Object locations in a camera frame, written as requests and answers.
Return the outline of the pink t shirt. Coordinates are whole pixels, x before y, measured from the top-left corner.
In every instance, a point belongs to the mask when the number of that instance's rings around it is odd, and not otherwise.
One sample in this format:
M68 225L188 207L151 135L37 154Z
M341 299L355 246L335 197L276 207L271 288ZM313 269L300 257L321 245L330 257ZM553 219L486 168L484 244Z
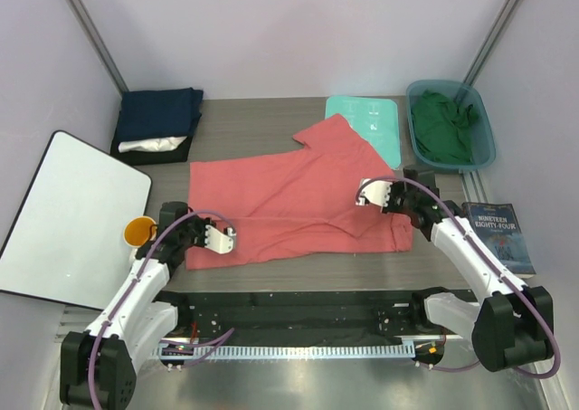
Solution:
M189 205L230 219L231 253L192 248L189 271L312 253L398 253L413 246L399 214L356 205L361 180L393 172L347 120L334 115L296 133L298 150L190 165Z

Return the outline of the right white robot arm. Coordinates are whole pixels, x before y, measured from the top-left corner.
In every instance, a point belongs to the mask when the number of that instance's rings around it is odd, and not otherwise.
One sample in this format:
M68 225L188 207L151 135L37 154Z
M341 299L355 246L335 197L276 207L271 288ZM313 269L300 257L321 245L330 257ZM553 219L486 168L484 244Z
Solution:
M553 377L562 356L555 338L553 299L546 288L531 287L513 274L480 240L452 201L443 201L435 181L420 183L421 172L366 180L358 190L376 189L370 204L386 215L406 215L425 239L443 252L469 284L477 302L459 299L443 287L417 291L408 320L421 333L445 328L468 340L478 364L489 372L552 361L536 379Z

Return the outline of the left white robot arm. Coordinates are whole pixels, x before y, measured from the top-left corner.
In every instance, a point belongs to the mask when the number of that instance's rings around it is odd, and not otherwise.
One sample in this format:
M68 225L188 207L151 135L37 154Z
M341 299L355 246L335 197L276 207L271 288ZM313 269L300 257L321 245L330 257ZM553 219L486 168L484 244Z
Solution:
M195 211L184 202L162 205L134 243L128 276L101 314L82 332L71 331L61 343L60 400L90 409L125 409L138 373L169 333L184 336L192 313L161 301L163 290L195 248L231 253L236 228L217 212Z

